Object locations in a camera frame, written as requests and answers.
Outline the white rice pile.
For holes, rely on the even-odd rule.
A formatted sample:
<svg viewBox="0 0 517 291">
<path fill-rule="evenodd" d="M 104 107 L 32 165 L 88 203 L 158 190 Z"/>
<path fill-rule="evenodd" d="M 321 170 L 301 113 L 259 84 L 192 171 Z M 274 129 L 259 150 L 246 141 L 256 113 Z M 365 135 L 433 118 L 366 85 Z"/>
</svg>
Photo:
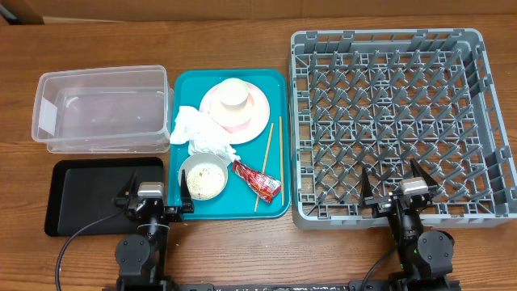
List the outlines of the white rice pile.
<svg viewBox="0 0 517 291">
<path fill-rule="evenodd" d="M 193 199 L 212 199 L 224 189 L 225 173 L 218 165 L 198 164 L 187 174 L 187 187 Z"/>
</svg>

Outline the large pink plate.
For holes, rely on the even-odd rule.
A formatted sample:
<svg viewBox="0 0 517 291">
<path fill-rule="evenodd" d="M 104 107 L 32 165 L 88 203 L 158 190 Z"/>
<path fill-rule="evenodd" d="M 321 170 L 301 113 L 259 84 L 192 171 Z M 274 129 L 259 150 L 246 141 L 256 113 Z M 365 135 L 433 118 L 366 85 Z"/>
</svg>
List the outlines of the large pink plate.
<svg viewBox="0 0 517 291">
<path fill-rule="evenodd" d="M 250 82 L 244 82 L 248 86 L 249 92 L 254 100 L 254 108 L 251 113 L 251 118 L 245 124 L 241 124 L 236 127 L 226 127 L 221 125 L 221 127 L 230 134 L 230 144 L 234 145 L 246 143 L 260 135 L 266 128 L 270 117 L 270 106 L 267 97 L 255 85 Z M 208 114 L 209 103 L 213 95 L 216 93 L 219 84 L 220 83 L 216 84 L 205 94 L 200 103 L 200 112 Z"/>
</svg>

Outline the red ketchup packet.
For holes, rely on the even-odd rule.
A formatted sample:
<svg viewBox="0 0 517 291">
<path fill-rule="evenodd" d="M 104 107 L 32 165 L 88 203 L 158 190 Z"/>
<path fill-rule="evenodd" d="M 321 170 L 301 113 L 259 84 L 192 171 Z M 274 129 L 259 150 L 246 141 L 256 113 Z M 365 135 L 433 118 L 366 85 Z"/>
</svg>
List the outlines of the red ketchup packet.
<svg viewBox="0 0 517 291">
<path fill-rule="evenodd" d="M 259 199 L 267 203 L 271 203 L 281 190 L 279 180 L 255 171 L 239 161 L 233 162 L 232 172 L 245 181 Z"/>
</svg>

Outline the wooden chopstick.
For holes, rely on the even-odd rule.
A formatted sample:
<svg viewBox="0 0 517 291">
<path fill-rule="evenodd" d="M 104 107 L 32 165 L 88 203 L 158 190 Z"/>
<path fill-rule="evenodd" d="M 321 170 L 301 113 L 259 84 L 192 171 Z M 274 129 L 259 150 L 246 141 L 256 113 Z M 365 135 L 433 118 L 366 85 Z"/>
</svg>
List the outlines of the wooden chopstick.
<svg viewBox="0 0 517 291">
<path fill-rule="evenodd" d="M 280 195 L 281 195 L 281 205 L 284 206 L 284 149 L 283 149 L 283 118 L 279 117 L 279 147 L 280 147 Z"/>
<path fill-rule="evenodd" d="M 262 173 L 263 174 L 265 174 L 265 170 L 266 170 L 266 167 L 267 167 L 267 160 L 268 160 L 268 155 L 269 155 L 269 151 L 270 151 L 270 147 L 271 147 L 271 138 L 272 138 L 272 134 L 273 134 L 273 131 L 274 131 L 274 126 L 275 126 L 275 124 L 271 123 L 270 132 L 269 132 L 268 139 L 267 139 L 267 147 L 266 147 L 265 154 L 264 154 L 264 159 L 263 159 L 263 167 L 262 167 Z M 258 205 L 259 205 L 259 201 L 260 201 L 260 196 L 257 196 L 256 200 L 255 200 L 255 204 L 254 204 L 254 212 L 255 213 L 257 211 L 257 208 L 258 208 Z"/>
</svg>

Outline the black plastic tray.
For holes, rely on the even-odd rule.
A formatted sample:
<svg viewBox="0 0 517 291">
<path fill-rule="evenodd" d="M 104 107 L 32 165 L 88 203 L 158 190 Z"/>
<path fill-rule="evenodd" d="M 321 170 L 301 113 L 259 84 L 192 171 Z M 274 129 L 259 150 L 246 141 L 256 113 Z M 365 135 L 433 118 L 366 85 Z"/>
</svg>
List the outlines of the black plastic tray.
<svg viewBox="0 0 517 291">
<path fill-rule="evenodd" d="M 53 168 L 44 232 L 50 237 L 70 236 L 83 226 L 120 209 L 114 204 L 127 183 L 162 182 L 160 158 L 102 158 L 62 160 Z"/>
</svg>

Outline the clear plastic bin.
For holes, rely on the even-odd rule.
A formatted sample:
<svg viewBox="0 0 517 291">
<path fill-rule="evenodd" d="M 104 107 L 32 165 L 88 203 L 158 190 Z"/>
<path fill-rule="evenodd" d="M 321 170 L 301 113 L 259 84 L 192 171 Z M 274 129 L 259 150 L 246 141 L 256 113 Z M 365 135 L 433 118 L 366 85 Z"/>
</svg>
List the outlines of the clear plastic bin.
<svg viewBox="0 0 517 291">
<path fill-rule="evenodd" d="M 170 148 L 174 95 L 161 65 L 45 73 L 32 139 L 55 154 L 152 154 Z"/>
</svg>

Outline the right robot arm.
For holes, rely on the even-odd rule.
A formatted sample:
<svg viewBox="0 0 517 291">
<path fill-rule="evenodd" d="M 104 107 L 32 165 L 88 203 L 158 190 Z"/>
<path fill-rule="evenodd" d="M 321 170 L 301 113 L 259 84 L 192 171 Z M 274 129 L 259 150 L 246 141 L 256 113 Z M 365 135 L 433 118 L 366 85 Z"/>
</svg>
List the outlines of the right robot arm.
<svg viewBox="0 0 517 291">
<path fill-rule="evenodd" d="M 374 290 L 459 290 L 460 283 L 450 281 L 454 238 L 441 230 L 425 230 L 420 211 L 431 205 L 439 188 L 416 159 L 410 160 L 412 177 L 403 179 L 399 188 L 387 196 L 375 198 L 365 169 L 361 173 L 360 208 L 370 208 L 374 218 L 385 217 L 394 239 L 394 247 L 381 257 L 361 282 L 365 290 L 374 271 L 396 252 L 401 271 L 394 272 Z"/>
</svg>

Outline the teal plastic tray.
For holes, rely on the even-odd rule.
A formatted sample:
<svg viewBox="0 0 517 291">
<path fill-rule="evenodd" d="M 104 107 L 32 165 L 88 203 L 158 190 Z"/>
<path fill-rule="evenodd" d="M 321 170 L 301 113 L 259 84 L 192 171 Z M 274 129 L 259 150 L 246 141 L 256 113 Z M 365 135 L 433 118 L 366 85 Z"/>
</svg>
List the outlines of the teal plastic tray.
<svg viewBox="0 0 517 291">
<path fill-rule="evenodd" d="M 283 149 L 284 149 L 284 206 L 281 205 L 281 193 L 273 201 L 259 202 L 256 213 L 254 204 L 256 194 L 251 188 L 235 175 L 229 172 L 228 182 L 223 192 L 210 200 L 195 200 L 195 212 L 186 214 L 187 221 L 199 220 L 234 220 L 255 218 L 277 218 L 284 215 L 290 207 L 292 193 L 290 165 L 290 132 L 288 97 L 284 76 L 273 69 L 242 69 L 242 70 L 190 70 L 181 74 L 174 84 L 174 101 L 172 114 L 176 115 L 180 106 L 198 108 L 205 94 L 216 84 L 227 78 L 240 78 L 250 82 L 260 89 L 267 97 L 270 106 L 270 117 L 266 128 L 251 141 L 235 145 L 233 148 L 248 167 L 260 171 L 267 147 L 267 139 L 271 123 L 274 131 L 265 173 L 280 180 L 280 147 L 279 147 L 279 117 L 283 118 Z"/>
</svg>

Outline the white napkin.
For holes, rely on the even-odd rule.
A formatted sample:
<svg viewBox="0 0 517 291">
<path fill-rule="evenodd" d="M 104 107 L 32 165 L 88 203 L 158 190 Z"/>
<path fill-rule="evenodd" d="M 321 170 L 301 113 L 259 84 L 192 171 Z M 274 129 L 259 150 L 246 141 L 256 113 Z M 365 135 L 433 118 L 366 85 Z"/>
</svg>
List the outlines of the white napkin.
<svg viewBox="0 0 517 291">
<path fill-rule="evenodd" d="M 170 135 L 171 145 L 188 144 L 189 155 L 209 153 L 221 158 L 226 166 L 241 157 L 230 145 L 230 134 L 207 113 L 194 107 L 180 106 Z"/>
</svg>

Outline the pale green cup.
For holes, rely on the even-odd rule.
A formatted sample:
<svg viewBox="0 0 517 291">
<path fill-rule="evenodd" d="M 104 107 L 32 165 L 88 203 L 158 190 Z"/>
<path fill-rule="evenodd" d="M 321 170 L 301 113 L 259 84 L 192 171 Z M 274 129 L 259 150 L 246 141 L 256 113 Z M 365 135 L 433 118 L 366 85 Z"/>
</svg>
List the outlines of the pale green cup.
<svg viewBox="0 0 517 291">
<path fill-rule="evenodd" d="M 227 78 L 216 90 L 220 102 L 227 108 L 243 108 L 247 102 L 249 89 L 239 78 Z"/>
</svg>

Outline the grey bowl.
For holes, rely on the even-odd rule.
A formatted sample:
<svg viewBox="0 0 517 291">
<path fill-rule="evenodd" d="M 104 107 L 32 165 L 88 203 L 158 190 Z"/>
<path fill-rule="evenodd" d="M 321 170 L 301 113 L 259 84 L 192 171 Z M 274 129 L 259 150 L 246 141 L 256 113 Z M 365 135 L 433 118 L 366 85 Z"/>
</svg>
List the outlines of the grey bowl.
<svg viewBox="0 0 517 291">
<path fill-rule="evenodd" d="M 215 154 L 210 154 L 210 153 L 193 154 L 192 156 L 188 157 L 183 162 L 181 167 L 179 168 L 179 175 L 178 175 L 179 184 L 180 184 L 180 180 L 181 180 L 181 171 L 182 170 L 185 170 L 186 175 L 187 175 L 188 172 L 194 166 L 201 164 L 201 163 L 212 163 L 212 164 L 218 165 L 225 173 L 225 186 L 226 186 L 227 181 L 228 181 L 228 168 L 221 158 L 219 158 Z"/>
</svg>

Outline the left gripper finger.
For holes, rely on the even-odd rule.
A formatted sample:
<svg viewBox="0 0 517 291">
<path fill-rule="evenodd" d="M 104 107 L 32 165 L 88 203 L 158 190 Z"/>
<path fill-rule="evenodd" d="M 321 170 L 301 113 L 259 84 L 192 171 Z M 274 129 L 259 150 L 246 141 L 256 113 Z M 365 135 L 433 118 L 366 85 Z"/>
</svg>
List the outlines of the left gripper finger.
<svg viewBox="0 0 517 291">
<path fill-rule="evenodd" d="M 191 198 L 191 193 L 187 186 L 187 175 L 186 175 L 185 170 L 181 171 L 180 191 L 181 191 L 180 199 L 182 202 L 182 207 L 183 208 L 192 208 L 193 202 L 192 202 L 192 198 Z"/>
<path fill-rule="evenodd" d="M 117 198 L 129 198 L 137 194 L 137 171 L 134 171 L 126 184 L 119 190 Z"/>
</svg>

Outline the grey dishwasher rack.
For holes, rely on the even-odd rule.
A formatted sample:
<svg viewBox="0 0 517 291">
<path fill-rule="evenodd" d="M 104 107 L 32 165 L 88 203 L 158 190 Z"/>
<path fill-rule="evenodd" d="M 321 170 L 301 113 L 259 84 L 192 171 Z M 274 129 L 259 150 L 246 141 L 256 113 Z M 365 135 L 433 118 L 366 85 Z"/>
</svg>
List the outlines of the grey dishwasher rack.
<svg viewBox="0 0 517 291">
<path fill-rule="evenodd" d="M 425 226 L 516 217 L 516 169 L 485 43 L 472 28 L 299 31 L 290 42 L 292 218 L 303 230 L 384 226 L 359 206 L 408 179 L 438 182 Z"/>
</svg>

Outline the small pink saucer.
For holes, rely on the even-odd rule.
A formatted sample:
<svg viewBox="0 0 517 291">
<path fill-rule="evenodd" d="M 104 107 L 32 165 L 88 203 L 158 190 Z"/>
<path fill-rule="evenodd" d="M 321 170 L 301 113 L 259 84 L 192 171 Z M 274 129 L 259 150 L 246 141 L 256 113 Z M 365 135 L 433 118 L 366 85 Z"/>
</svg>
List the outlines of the small pink saucer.
<svg viewBox="0 0 517 291">
<path fill-rule="evenodd" d="M 208 114 L 220 125 L 236 127 L 245 124 L 250 118 L 254 108 L 254 100 L 249 93 L 245 98 L 238 99 L 238 104 L 225 103 L 216 92 L 208 107 Z"/>
</svg>

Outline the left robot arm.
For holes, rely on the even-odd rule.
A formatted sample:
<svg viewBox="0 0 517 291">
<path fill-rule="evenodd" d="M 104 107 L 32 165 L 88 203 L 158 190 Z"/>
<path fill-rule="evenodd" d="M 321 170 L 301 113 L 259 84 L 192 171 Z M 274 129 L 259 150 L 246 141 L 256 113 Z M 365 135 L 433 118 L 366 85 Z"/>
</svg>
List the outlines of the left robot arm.
<svg viewBox="0 0 517 291">
<path fill-rule="evenodd" d="M 137 232 L 123 238 L 116 247 L 118 290 L 179 289 L 165 274 L 165 265 L 170 224 L 182 222 L 185 213 L 194 212 L 185 173 L 180 178 L 180 199 L 181 205 L 167 206 L 164 183 L 138 183 L 136 174 L 117 194 L 115 206 L 137 223 Z"/>
</svg>

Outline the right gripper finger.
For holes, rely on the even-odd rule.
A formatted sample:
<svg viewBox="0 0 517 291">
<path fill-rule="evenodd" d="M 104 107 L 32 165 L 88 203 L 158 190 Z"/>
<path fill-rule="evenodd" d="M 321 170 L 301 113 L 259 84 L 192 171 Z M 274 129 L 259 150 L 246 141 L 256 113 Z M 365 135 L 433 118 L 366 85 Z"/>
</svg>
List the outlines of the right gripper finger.
<svg viewBox="0 0 517 291">
<path fill-rule="evenodd" d="M 373 198 L 372 188 L 371 188 L 371 184 L 369 182 L 368 172 L 365 167 L 362 168 L 361 185 L 362 185 L 362 187 L 361 187 L 360 197 L 362 199 L 372 199 Z"/>
<path fill-rule="evenodd" d="M 419 165 L 415 158 L 410 159 L 410 167 L 414 178 L 422 178 L 428 187 L 438 187 L 438 183 Z"/>
</svg>

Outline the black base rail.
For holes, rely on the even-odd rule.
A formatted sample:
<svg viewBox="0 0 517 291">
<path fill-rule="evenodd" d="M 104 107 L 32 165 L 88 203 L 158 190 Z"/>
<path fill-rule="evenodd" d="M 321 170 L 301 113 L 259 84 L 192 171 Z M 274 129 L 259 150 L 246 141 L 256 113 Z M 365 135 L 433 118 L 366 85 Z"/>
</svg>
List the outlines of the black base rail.
<svg viewBox="0 0 517 291">
<path fill-rule="evenodd" d="M 120 290 L 178 290 L 178 291 L 387 291 L 396 290 L 395 288 L 389 287 L 386 281 L 382 280 L 370 280 L 364 289 L 361 289 L 361 280 L 352 280 L 345 284 L 311 284 L 311 285 L 224 285 L 214 286 L 212 284 L 169 284 L 165 282 L 165 285 L 134 285 L 125 286 L 124 283 L 117 283 L 116 287 L 109 287 L 103 290 L 109 291 L 120 291 Z M 460 291 L 461 287 L 459 281 L 450 281 L 449 287 L 422 287 L 420 289 L 408 289 L 408 290 L 453 290 Z"/>
</svg>

